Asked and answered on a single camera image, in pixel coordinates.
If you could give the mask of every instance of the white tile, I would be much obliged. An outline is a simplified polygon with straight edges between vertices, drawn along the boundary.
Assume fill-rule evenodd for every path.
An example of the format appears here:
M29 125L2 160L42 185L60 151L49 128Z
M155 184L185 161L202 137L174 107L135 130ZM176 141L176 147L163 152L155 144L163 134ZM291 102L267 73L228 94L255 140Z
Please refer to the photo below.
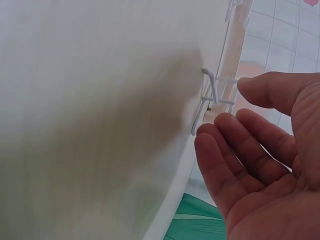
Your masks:
M286 0L278 0L275 7L275 18L297 27L299 24L299 11L298 5Z
M245 36L240 60L264 68L267 62L269 45L270 43L265 40Z
M250 21L246 28L246 34L270 41L273 22L273 17L253 11L250 13Z
M317 70L317 62L312 61L305 56L297 54L294 62L294 73L314 73Z
M300 5L300 0L287 0L287 1L296 5Z
M313 13L315 13L317 15L320 15L320 4L316 4L314 6L310 6L309 4L305 3L304 1L301 1L301 7L304 8L304 9L307 9L310 12L313 12Z
M316 72L320 73L320 55L318 56L317 66L316 66Z
M275 19L273 25L272 42L296 50L298 41L298 28L286 22Z
M310 58L318 59L319 38L303 30L299 31L297 53Z
M300 11L300 28L319 37L320 16L310 12L309 10L306 10L303 7Z
M266 64L267 71L291 73L295 61L295 52L272 44Z
M254 0L252 10L271 17L275 15L276 0Z
M257 106L254 111L267 119L272 124L278 124L279 119L281 117L281 113L275 109L263 108Z
M190 194L208 204L216 206L213 201L210 193L206 187L204 178L200 172L199 166L196 163L192 169L189 181L186 185L185 191L186 194Z
M285 114L281 114L278 126L279 126L279 128L282 128L283 130L285 130L288 134L291 134L291 135L294 134L292 131L292 124L291 124L291 117L290 116L287 116Z

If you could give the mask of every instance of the green patterned fabric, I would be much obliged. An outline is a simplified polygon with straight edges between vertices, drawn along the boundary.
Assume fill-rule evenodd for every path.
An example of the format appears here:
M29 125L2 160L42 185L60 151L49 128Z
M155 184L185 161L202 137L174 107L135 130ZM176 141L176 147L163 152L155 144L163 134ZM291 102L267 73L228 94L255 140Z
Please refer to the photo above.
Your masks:
M218 209L184 194L163 240L225 240L226 226Z

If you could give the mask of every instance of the hand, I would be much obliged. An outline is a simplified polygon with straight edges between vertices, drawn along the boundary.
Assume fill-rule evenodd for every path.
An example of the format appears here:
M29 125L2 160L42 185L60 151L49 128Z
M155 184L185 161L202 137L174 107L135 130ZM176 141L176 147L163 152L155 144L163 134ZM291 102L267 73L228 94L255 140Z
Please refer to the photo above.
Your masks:
M291 116L294 136L248 109L198 129L198 165L228 239L319 239L320 73L269 72L238 89Z

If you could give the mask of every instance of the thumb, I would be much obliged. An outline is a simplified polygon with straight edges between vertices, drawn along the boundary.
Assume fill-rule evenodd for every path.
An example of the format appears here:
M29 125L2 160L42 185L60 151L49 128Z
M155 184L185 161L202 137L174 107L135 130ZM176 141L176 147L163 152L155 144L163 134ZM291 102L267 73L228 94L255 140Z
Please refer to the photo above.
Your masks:
M308 188L320 190L320 73L268 72L237 87L251 104L291 116Z

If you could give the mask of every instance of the grout line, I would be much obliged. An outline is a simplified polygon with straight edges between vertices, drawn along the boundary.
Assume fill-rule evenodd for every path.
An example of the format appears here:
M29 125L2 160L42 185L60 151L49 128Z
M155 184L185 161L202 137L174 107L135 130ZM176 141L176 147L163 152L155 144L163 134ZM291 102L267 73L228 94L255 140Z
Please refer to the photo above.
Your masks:
M277 9L277 1L275 1L274 3L274 17L273 17L273 21L272 21L272 30L271 30L271 38L270 38L270 44L269 44L269 49L268 49L268 55L266 56L266 61L265 61L265 66L264 66L264 72L267 71L267 66L268 66L268 60L269 60L269 55L270 55L270 49L271 49L271 45L272 45L272 37L274 34L274 27L275 27L275 17L276 17L276 9Z
M277 123L276 123L276 125L279 127L279 123L280 123L280 119L281 119L281 117L282 117L282 114L283 113L281 113L281 112L279 112L280 113L280 117L279 117L279 119L278 119L278 121L277 121Z
M292 1L289 1L289 0L285 0L286 2L288 2L288 3L291 3L291 4L293 4L293 5L296 5L296 6L299 6L299 4L296 4L295 2L292 2Z
M299 6L299 7L303 8L304 10L307 10L308 12L310 12L310 13L318 16L318 17L320 16L320 11L319 11L319 13L315 13L315 12L311 11L310 9L302 6L300 1L299 1L298 4L296 4L295 2L289 1L289 0L284 0L284 1L286 1L286 2L288 2L288 3L291 3L291 4L293 4L293 5Z
M290 26L292 26L292 27L295 27L296 29L297 29L298 26L299 26L299 23L298 23L298 26L296 26L296 25L294 25L294 24L292 24L292 23L290 23L290 22L287 22L287 21L282 20L282 19L277 18L277 17L272 17L272 16L270 16L270 15L268 15L268 14L265 14L265 13L261 13L261 12L255 11L255 10L251 10L251 11L254 12L254 13L256 13L256 14L260 14L260 15L267 16L267 17L270 17L270 18L274 18L275 20L278 20L278 21L280 21L280 22L282 22L282 23L288 24L288 25L290 25ZM316 38L320 38L320 35L317 36L317 35L315 35L314 33L309 32L309 31L307 31L307 30L304 30L304 29L301 29L301 30L304 31L304 32L306 32L306 33L308 33L308 34L311 34L312 36L314 36L314 37L316 37Z
M266 43L270 43L270 41L265 40L265 39L263 39L262 37L259 37L259 36L253 36L253 35L251 35L251 34L249 34L249 33L246 33L245 35L246 35L246 36L249 36L249 37L251 37L251 38L259 39L259 40L264 41L264 42L266 42ZM280 45L280 44L275 43L275 42L272 42L272 44L273 44L273 45L276 45L276 46L278 46L278 47L284 48L284 49L286 49L286 50L294 53L294 57L296 57L296 52L297 52L297 51L296 51L295 49L290 49L290 48L288 48L287 46L283 46L283 45ZM314 62L314 63L316 62L314 59L312 59L311 57L309 57L309 56L307 56L307 55L305 55L305 54L303 54L303 53L299 53L299 55L305 57L306 59L308 59L308 60L310 60L310 61L312 61L312 62Z
M295 51L294 51L294 59L293 59L293 64L292 64L292 73L294 72L295 69L295 64L296 64L296 58L297 58L297 51L298 51L298 42L299 42L299 33L300 33L300 14L301 14L301 4L299 5L299 18L298 18L298 34L296 37L296 45L295 45Z
M256 113L257 105L253 105L253 106L254 106L254 108L253 108L253 112L255 112L255 113Z

